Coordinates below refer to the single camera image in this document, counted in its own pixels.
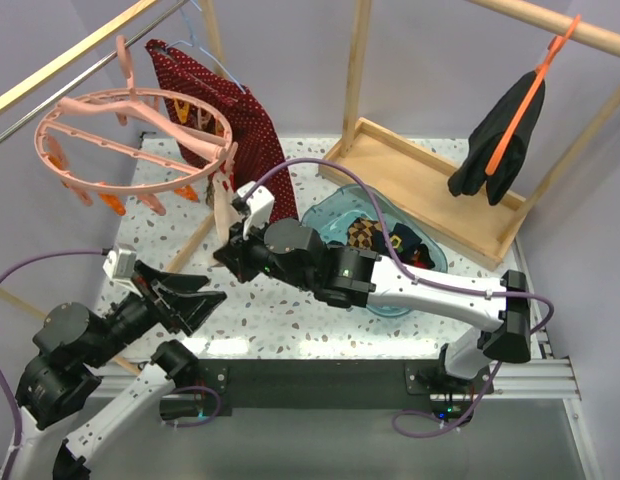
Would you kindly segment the brown checkered sock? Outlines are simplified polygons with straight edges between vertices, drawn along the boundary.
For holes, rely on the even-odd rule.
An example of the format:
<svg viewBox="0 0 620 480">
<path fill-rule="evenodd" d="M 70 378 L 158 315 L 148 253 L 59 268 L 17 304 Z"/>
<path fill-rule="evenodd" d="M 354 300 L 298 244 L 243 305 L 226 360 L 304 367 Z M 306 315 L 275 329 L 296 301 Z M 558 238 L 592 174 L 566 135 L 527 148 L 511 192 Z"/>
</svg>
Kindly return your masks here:
<svg viewBox="0 0 620 480">
<path fill-rule="evenodd" d="M 347 244 L 355 248 L 372 250 L 374 236 L 381 233 L 382 227 L 379 221 L 358 217 L 347 228 Z"/>
</svg>

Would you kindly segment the navy buckle sock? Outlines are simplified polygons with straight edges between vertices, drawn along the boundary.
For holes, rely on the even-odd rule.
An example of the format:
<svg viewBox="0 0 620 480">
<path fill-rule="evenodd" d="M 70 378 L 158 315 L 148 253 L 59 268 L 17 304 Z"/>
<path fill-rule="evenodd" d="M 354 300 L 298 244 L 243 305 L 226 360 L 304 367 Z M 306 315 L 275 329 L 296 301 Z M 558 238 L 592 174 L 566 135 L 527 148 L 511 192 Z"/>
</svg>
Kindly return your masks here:
<svg viewBox="0 0 620 480">
<path fill-rule="evenodd" d="M 397 222 L 389 233 L 391 246 L 403 263 L 411 264 L 422 244 L 422 238 L 409 226 Z"/>
</svg>

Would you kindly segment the pink round sock hanger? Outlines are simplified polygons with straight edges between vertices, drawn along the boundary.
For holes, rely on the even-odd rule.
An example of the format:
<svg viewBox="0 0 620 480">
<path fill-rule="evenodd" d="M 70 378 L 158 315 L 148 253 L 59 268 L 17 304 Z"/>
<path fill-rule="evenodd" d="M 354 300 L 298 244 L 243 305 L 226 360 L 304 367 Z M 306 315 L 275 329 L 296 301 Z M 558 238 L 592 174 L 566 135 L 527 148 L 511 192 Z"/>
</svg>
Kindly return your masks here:
<svg viewBox="0 0 620 480">
<path fill-rule="evenodd" d="M 66 188 L 87 206 L 93 204 L 91 196 L 98 195 L 101 200 L 119 215 L 125 213 L 121 199 L 136 196 L 153 212 L 163 215 L 165 208 L 157 198 L 159 193 L 178 191 L 184 195 L 190 186 L 215 174 L 219 169 L 232 166 L 237 142 L 233 138 L 230 123 L 212 105 L 192 96 L 156 88 L 141 88 L 136 85 L 133 59 L 126 46 L 126 39 L 116 37 L 116 58 L 126 80 L 126 86 L 119 89 L 102 90 L 75 98 L 64 97 L 39 122 L 34 134 L 34 146 L 43 164 L 60 179 Z M 173 121 L 160 112 L 160 103 L 166 101 L 177 107 L 189 107 L 197 114 L 215 121 L 222 133 L 209 133 L 189 127 L 179 120 Z M 88 117 L 114 115 L 120 125 L 125 126 L 130 119 L 144 122 L 167 136 L 179 145 L 195 153 L 206 164 L 202 168 L 177 162 L 166 157 L 149 154 L 100 135 L 81 130 L 61 121 L 63 116 Z M 155 184 L 112 185 L 105 182 L 91 182 L 76 176 L 69 164 L 61 144 L 54 137 L 62 133 L 76 140 L 82 140 L 96 147 L 122 154 L 133 160 L 142 160 L 161 168 L 174 170 L 181 175 L 174 180 Z"/>
</svg>

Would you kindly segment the red black argyle sock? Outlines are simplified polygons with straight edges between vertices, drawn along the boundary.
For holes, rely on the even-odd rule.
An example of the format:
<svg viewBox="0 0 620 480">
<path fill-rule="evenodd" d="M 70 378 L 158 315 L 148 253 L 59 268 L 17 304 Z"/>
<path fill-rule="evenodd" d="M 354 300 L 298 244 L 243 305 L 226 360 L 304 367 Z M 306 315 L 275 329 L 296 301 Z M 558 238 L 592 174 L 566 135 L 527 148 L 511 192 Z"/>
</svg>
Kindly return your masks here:
<svg viewBox="0 0 620 480">
<path fill-rule="evenodd" d="M 432 270 L 436 267 L 435 261 L 431 258 L 430 250 L 427 245 L 420 244 L 414 251 L 410 264 L 427 270 Z"/>
</svg>

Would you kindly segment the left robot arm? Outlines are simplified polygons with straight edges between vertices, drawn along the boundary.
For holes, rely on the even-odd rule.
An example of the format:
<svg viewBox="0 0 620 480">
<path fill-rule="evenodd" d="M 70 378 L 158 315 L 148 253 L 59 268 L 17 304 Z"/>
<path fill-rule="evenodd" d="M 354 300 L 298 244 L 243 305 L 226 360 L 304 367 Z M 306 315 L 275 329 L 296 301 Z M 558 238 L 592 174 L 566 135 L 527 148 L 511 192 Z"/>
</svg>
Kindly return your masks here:
<svg viewBox="0 0 620 480">
<path fill-rule="evenodd" d="M 129 293 L 99 316 L 81 303 L 53 309 L 34 336 L 38 354 L 26 366 L 12 402 L 12 443 L 0 479 L 86 479 L 99 450 L 123 433 L 153 404 L 172 393 L 202 392 L 215 399 L 211 422 L 221 410 L 217 391 L 206 386 L 199 359 L 173 339 L 161 343 L 141 373 L 113 401 L 78 429 L 73 421 L 102 380 L 103 367 L 155 325 L 193 335 L 226 300 L 207 291 L 206 276 L 172 274 L 140 260 L 108 254 L 107 276 Z"/>
</svg>

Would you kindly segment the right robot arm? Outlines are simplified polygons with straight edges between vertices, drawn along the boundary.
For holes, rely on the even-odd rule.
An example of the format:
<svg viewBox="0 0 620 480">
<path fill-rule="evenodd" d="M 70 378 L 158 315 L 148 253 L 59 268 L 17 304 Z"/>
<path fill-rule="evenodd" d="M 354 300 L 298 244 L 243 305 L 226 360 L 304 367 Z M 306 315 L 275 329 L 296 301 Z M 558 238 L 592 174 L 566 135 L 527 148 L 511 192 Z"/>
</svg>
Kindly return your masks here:
<svg viewBox="0 0 620 480">
<path fill-rule="evenodd" d="M 213 257 L 241 283 L 264 274 L 331 307 L 406 308 L 468 324 L 465 334 L 442 346 L 432 373 L 449 393 L 492 361 L 531 359 L 528 293 L 518 271 L 474 280 L 409 267 L 374 251 L 326 243 L 293 219 L 250 230 L 237 223 Z"/>
</svg>

